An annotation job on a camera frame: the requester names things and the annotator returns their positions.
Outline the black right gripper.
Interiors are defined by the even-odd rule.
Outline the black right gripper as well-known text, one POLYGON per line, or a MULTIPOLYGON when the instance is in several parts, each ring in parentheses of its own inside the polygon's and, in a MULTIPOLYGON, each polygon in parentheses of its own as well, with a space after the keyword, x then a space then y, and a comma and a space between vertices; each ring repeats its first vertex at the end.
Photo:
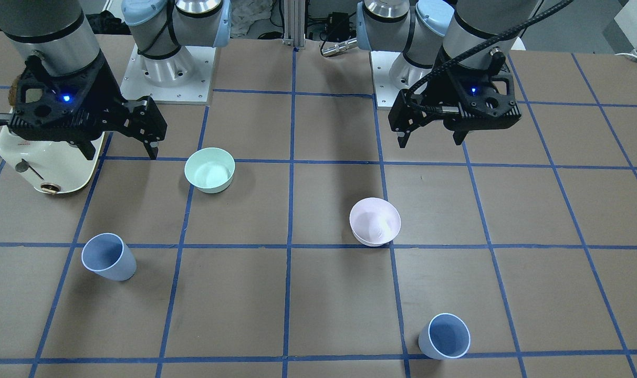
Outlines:
POLYGON ((29 55, 17 84, 17 98, 8 128, 28 141, 75 144, 92 160, 92 141, 115 131, 140 141, 157 160, 167 122, 151 96, 126 101, 103 53, 69 75, 47 72, 37 55, 29 55))

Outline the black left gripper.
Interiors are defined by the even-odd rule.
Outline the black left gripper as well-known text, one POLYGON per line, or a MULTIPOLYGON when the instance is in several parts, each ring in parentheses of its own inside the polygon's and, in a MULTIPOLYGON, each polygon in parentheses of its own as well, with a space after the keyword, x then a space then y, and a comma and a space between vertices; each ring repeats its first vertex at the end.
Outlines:
POLYGON ((487 62, 485 70, 457 63, 429 79, 421 93, 400 89, 388 115, 399 148, 407 146, 412 132, 433 121, 442 121, 457 145, 472 131, 503 130, 517 123, 521 112, 506 55, 490 50, 487 62))

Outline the blue cup near left arm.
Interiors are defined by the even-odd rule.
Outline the blue cup near left arm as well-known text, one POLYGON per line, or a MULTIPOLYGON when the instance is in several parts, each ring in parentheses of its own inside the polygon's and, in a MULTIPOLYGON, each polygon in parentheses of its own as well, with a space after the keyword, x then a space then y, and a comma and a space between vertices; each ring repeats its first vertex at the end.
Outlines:
POLYGON ((419 333, 417 344, 431 359, 462 358, 472 345, 472 336, 462 318, 452 313, 435 315, 419 333))

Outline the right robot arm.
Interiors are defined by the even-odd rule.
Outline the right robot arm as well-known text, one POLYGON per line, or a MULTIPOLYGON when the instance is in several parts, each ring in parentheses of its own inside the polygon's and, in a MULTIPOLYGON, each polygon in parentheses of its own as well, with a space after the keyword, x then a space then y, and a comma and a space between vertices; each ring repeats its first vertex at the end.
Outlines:
MULTIPOLYGON (((229 1, 124 1, 121 9, 154 85, 189 77, 189 46, 226 46, 230 37, 229 1)), ((0 126, 29 141, 69 143, 86 160, 96 156, 92 142, 115 131, 157 158, 167 122, 151 96, 121 93, 79 2, 0 1, 0 28, 25 65, 0 126)))

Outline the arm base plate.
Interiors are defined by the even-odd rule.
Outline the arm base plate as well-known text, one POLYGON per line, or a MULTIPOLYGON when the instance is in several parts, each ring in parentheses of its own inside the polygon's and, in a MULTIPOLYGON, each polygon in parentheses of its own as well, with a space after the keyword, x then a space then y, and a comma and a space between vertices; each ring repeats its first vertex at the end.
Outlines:
POLYGON ((399 91, 409 87, 409 79, 391 76, 390 72, 401 52, 371 51, 370 62, 378 109, 390 110, 399 91))
POLYGON ((149 96, 157 104, 207 105, 217 48, 182 46, 176 55, 153 60, 132 51, 120 90, 127 100, 149 96))

